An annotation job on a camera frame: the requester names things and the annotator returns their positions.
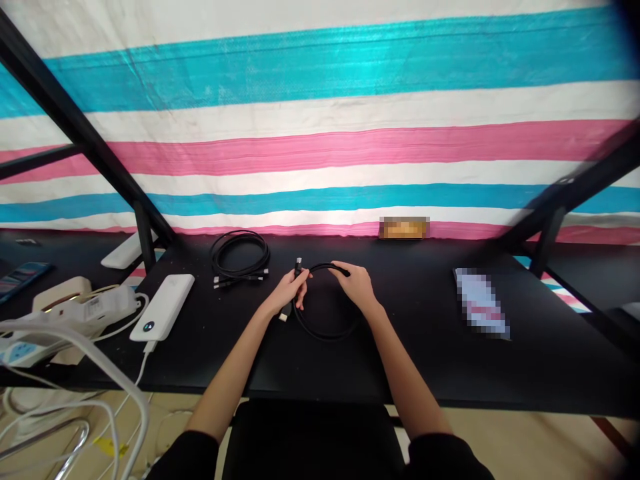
blue stripe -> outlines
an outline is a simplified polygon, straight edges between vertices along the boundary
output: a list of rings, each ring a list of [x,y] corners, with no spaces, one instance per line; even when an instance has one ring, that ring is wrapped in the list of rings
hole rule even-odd
[[[356,210],[392,206],[521,209],[544,185],[381,185],[278,192],[262,195],[157,195],[149,197],[167,215],[226,213],[259,215],[282,210]],[[640,190],[610,187],[581,209],[584,213],[640,212]],[[629,203],[630,196],[635,198]],[[39,203],[0,205],[0,222],[50,221],[131,211],[116,194],[80,195]]]
[[[154,45],[46,60],[86,112],[640,77],[612,7]],[[0,71],[0,117],[38,108]]]

black cable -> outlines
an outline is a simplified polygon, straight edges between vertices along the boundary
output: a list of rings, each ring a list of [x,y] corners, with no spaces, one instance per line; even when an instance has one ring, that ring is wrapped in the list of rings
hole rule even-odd
[[[301,262],[302,262],[302,259],[297,259],[296,260],[296,265],[295,265],[295,276],[296,277],[300,274],[300,271],[301,271],[300,264],[301,264]],[[318,264],[312,266],[309,269],[309,273],[313,273],[315,271],[322,270],[322,269],[334,269],[334,270],[338,270],[338,272],[342,273],[345,277],[350,276],[350,273],[347,270],[344,270],[344,268],[338,267],[337,265],[334,265],[332,263],[318,263]],[[347,338],[351,334],[351,332],[353,332],[356,329],[356,327],[359,324],[358,318],[355,317],[353,322],[352,322],[352,324],[349,326],[349,328],[347,328],[346,330],[343,330],[342,332],[338,332],[338,333],[320,332],[318,330],[315,330],[314,328],[312,328],[308,324],[308,322],[305,319],[305,316],[302,313],[302,311],[295,306],[296,300],[297,300],[297,298],[294,298],[291,301],[290,307],[287,310],[290,311],[290,309],[292,309],[293,310],[293,314],[295,315],[295,318],[298,320],[298,323],[300,323],[300,326],[302,326],[302,328],[308,334],[310,334],[310,336],[312,336],[313,338],[315,338],[317,340],[326,341],[326,342],[334,342],[334,341],[344,340],[345,338]]]
[[[260,260],[248,265],[247,267],[237,270],[224,268],[220,264],[220,259],[230,248],[237,245],[239,242],[247,242],[257,244],[262,250],[262,257]],[[217,273],[213,278],[214,289],[226,287],[232,285],[240,280],[259,280],[261,281],[264,275],[269,273],[269,269],[265,268],[265,265],[269,261],[269,246],[267,242],[252,230],[232,230],[218,237],[209,250],[209,258],[211,258],[211,268]]]

desk surface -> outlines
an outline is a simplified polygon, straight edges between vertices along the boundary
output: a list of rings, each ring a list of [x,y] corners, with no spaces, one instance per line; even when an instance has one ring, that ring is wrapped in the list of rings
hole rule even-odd
[[[30,261],[54,266],[0,305],[0,321],[30,313],[34,296],[70,278],[84,277],[94,289],[122,283],[137,263],[128,270],[114,270],[100,265],[100,260],[130,236],[128,233],[0,229],[0,277]],[[40,246],[28,247],[15,242],[25,238],[38,241]]]
[[[180,236],[139,287],[153,295],[168,274],[195,276],[169,338],[149,357],[141,382],[145,390],[201,393],[254,310],[296,257],[306,266],[341,259],[369,270],[398,336],[442,405],[637,416],[638,367],[514,258],[487,243],[267,237],[268,280],[213,290],[208,259],[212,239]],[[257,252],[236,254],[248,258]],[[462,266],[484,266],[492,272],[512,341],[486,339],[466,326],[451,272]],[[339,328],[345,317],[358,315],[326,271],[309,282],[305,306],[307,318],[322,327]],[[137,374],[142,344],[130,342],[124,333],[100,345],[130,377]],[[71,384],[113,386],[87,360],[74,372]],[[323,343],[308,336],[294,319],[270,324],[245,394],[391,401],[365,324],[344,341]]]
[[[556,243],[547,268],[602,311],[640,301],[640,246]]]

usb cable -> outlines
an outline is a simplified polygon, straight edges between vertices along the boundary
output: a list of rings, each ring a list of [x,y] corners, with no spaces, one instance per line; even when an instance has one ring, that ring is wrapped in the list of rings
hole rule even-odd
[[[334,265],[332,263],[318,263],[309,269],[309,273],[313,273],[315,271],[322,270],[322,269],[334,269],[341,272],[345,277],[350,276],[350,273],[347,270],[344,270],[344,268],[338,267],[337,265]],[[294,269],[294,274],[296,278],[298,277],[298,275],[300,275],[300,272],[302,272],[302,258],[298,257],[295,260],[295,269]],[[317,340],[325,341],[325,342],[334,342],[334,341],[344,340],[351,334],[351,332],[353,332],[356,329],[356,327],[359,324],[359,321],[358,321],[359,319],[358,317],[356,317],[353,320],[352,324],[349,326],[349,328],[347,328],[342,332],[338,332],[338,333],[320,332],[312,328],[312,326],[310,326],[310,324],[307,322],[302,311],[295,306],[296,301],[297,301],[297,297],[295,297],[290,303],[286,304],[282,308],[282,310],[280,310],[280,315],[278,316],[278,318],[282,321],[287,321],[287,319],[291,316],[291,312],[293,312],[293,314],[295,315],[295,318],[298,320],[298,323],[300,323],[300,326],[302,326],[302,328],[310,336],[312,336]]]

white power bank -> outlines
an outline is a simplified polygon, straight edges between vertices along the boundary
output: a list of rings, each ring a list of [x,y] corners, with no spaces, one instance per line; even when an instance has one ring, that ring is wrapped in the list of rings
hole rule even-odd
[[[158,240],[158,236],[153,230],[151,231],[151,239],[153,241]],[[138,232],[136,232],[118,245],[114,251],[104,257],[100,261],[100,264],[107,268],[124,270],[140,255],[142,255],[142,247],[140,247],[140,237],[138,236]]]
[[[149,306],[129,335],[133,341],[161,341],[169,332],[180,313],[195,278],[188,273],[167,275]]]

